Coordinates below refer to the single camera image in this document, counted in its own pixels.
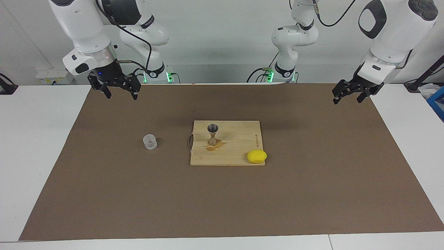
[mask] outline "blue container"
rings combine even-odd
[[[444,87],[438,90],[431,98],[427,100],[427,102],[432,107],[432,109],[438,114],[441,120],[444,121],[444,110],[442,110],[441,108],[442,106],[444,106]]]

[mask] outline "metal handle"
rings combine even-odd
[[[191,149],[192,145],[190,146],[190,139],[192,136],[194,136],[193,131],[191,132],[190,136],[188,137],[188,149],[190,150],[190,153],[193,152],[193,150]]]

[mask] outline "white wall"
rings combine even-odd
[[[52,66],[64,68],[61,60],[71,51],[72,42],[52,14],[48,0],[0,0],[0,7],[2,1],[19,28],[11,29],[14,20],[0,10],[0,71],[24,85],[36,84],[33,67],[47,67],[45,57]],[[352,77],[372,42],[357,25],[368,2],[357,1],[335,27],[326,28],[316,21],[320,31],[318,42],[298,49],[299,82],[338,82]],[[287,0],[151,0],[150,3],[156,21],[170,32],[170,42],[161,47],[164,61],[180,74],[182,82],[244,82],[254,69],[268,66],[276,54],[277,49],[271,43],[273,30],[294,24]],[[322,1],[324,22],[335,21],[349,3],[350,0]],[[435,3],[444,12],[444,1]],[[25,36],[17,34],[20,28]],[[113,43],[120,45],[119,59],[140,61],[134,51],[119,41],[117,28],[108,26],[107,32]],[[26,37],[37,45],[41,54],[29,48],[24,42]],[[441,14],[433,30],[415,49],[408,66],[390,79],[398,73],[393,82],[419,77],[444,54],[443,43],[444,14]],[[86,84],[85,78],[78,77],[78,83]],[[428,81],[443,82],[444,71]]]

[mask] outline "metal jigger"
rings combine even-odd
[[[216,139],[216,133],[219,130],[219,127],[216,124],[210,124],[208,125],[208,132],[210,132],[211,138],[208,141],[208,144],[211,146],[216,146],[218,143],[218,140]]]

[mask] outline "clear plastic cup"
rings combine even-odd
[[[145,144],[145,148],[147,150],[153,150],[157,148],[157,140],[156,137],[152,134],[148,134],[143,138],[143,143]]]

